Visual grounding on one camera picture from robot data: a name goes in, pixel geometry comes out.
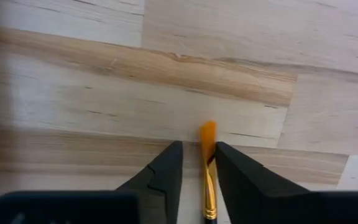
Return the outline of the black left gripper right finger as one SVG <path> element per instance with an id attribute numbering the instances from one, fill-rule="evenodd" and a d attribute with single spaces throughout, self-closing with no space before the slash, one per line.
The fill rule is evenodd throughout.
<path id="1" fill-rule="evenodd" d="M 215 160 L 232 224 L 358 224 L 358 191 L 308 190 L 225 142 Z"/>

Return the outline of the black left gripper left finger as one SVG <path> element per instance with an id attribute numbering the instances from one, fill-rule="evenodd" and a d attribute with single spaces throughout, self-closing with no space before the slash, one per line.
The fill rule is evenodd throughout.
<path id="1" fill-rule="evenodd" d="M 174 141 L 116 190 L 135 194 L 139 224 L 177 224 L 183 175 L 183 143 Z"/>

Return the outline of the wooden handled paint brush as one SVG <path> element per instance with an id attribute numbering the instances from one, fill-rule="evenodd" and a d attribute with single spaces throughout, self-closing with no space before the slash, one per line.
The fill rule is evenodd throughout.
<path id="1" fill-rule="evenodd" d="M 216 129 L 214 121 L 200 127 L 200 146 L 203 165 L 203 217 L 204 224 L 218 224 L 218 201 L 216 195 Z"/>

